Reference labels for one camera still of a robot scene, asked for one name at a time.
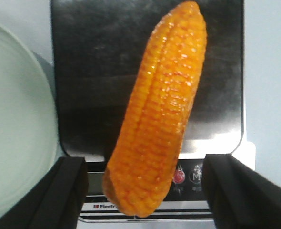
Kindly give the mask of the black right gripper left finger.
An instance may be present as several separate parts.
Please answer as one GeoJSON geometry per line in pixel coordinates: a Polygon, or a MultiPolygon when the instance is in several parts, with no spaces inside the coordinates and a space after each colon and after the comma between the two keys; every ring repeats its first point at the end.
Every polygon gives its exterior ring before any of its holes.
{"type": "Polygon", "coordinates": [[[74,229],[88,192],[82,157],[60,157],[48,173],[0,218],[0,229],[74,229]]]}

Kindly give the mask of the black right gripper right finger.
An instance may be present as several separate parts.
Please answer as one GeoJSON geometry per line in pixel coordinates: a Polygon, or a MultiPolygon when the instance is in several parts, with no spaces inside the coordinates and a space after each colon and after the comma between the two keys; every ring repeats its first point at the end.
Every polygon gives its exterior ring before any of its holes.
{"type": "Polygon", "coordinates": [[[216,228],[281,229],[281,188],[232,155],[206,155],[202,188],[216,228]]]}

